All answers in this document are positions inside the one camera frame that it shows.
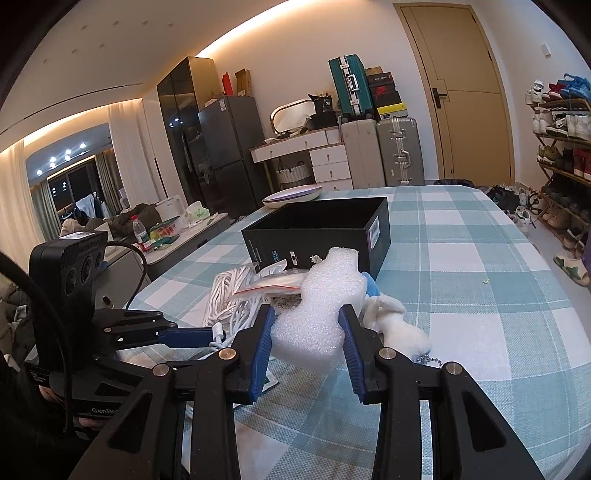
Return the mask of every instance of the cardboard box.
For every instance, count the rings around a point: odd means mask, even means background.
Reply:
[[[383,73],[382,67],[370,67],[368,69],[365,69],[366,75],[376,75],[378,73]]]
[[[388,199],[384,197],[290,203],[242,230],[256,270],[287,260],[310,268],[312,256],[332,247],[359,252],[359,271],[377,278],[390,248]]]
[[[251,88],[251,71],[242,69],[239,72],[236,72],[236,91],[237,96],[252,96],[252,88]]]

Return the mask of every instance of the white foam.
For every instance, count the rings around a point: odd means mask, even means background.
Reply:
[[[366,278],[357,271],[359,253],[331,248],[326,259],[314,265],[301,285],[301,303],[279,315],[271,329],[271,353],[298,367],[326,374],[342,357],[345,334],[339,310],[351,304],[360,314]]]

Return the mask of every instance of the curtain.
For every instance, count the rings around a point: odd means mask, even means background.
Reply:
[[[95,155],[96,169],[99,171],[100,186],[105,194],[105,203],[113,215],[121,212],[119,189],[123,188],[121,175],[117,168],[115,152],[112,148]]]
[[[141,100],[113,103],[108,107],[111,140],[130,207],[160,200],[139,133],[141,108]]]
[[[37,214],[37,222],[41,227],[45,241],[48,242],[59,237],[61,223],[51,197],[48,181],[42,180],[37,185],[33,185],[31,197],[33,199],[33,208]]]
[[[29,270],[29,256],[44,243],[25,168],[24,142],[0,153],[0,250]]]

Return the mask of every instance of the white cord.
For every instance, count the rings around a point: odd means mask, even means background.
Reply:
[[[215,324],[220,323],[227,327],[227,335],[222,342],[223,334],[220,333],[219,327],[214,328],[215,337],[209,344],[211,352],[230,346],[240,330],[250,328],[254,324],[262,297],[251,297],[247,300],[230,300],[230,297],[248,285],[255,275],[250,265],[216,275],[209,294],[203,325],[214,327]]]

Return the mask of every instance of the ceiling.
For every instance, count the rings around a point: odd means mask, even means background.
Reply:
[[[0,110],[0,140],[10,145],[65,116],[140,97],[183,58],[279,3],[80,0],[18,76]]]
[[[27,177],[29,185],[34,185],[46,179],[48,176],[59,172],[63,168],[76,163],[84,158],[102,152],[111,148],[111,133],[109,125],[102,124],[96,127],[88,128],[69,137],[62,138],[41,150],[31,154],[26,160]],[[64,159],[66,150],[70,150],[70,160]],[[51,158],[55,157],[56,167],[51,168]]]

